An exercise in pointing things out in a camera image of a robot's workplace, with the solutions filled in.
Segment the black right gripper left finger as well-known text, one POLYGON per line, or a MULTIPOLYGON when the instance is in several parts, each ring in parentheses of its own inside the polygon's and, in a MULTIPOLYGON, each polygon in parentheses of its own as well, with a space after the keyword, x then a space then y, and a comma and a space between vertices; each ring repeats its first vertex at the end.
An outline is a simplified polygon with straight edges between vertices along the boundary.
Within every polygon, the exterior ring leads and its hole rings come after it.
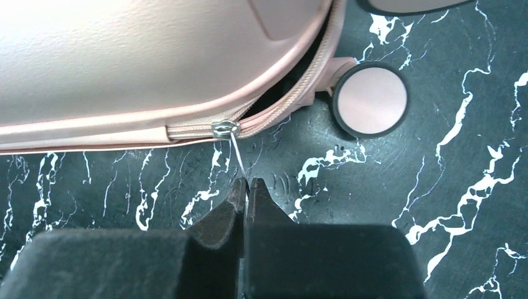
POLYGON ((2 298, 242 298, 248 184, 186 230, 61 229, 39 234, 2 298))

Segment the pink suitcase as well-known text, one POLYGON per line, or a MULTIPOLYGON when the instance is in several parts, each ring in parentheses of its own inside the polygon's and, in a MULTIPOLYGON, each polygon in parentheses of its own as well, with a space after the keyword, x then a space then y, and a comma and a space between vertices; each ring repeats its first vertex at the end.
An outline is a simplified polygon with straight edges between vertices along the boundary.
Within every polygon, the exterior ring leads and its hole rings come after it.
POLYGON ((1 153, 248 138, 328 92, 375 137, 403 78, 336 57, 345 1, 2 1, 1 153))

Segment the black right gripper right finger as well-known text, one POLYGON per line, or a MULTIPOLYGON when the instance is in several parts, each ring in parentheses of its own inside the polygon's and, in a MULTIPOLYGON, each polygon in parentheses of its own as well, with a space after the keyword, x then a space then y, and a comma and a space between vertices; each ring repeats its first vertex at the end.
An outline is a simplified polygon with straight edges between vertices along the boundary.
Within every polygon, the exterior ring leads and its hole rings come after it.
POLYGON ((426 298, 413 250, 380 224, 297 224, 263 179, 244 211, 247 298, 426 298))

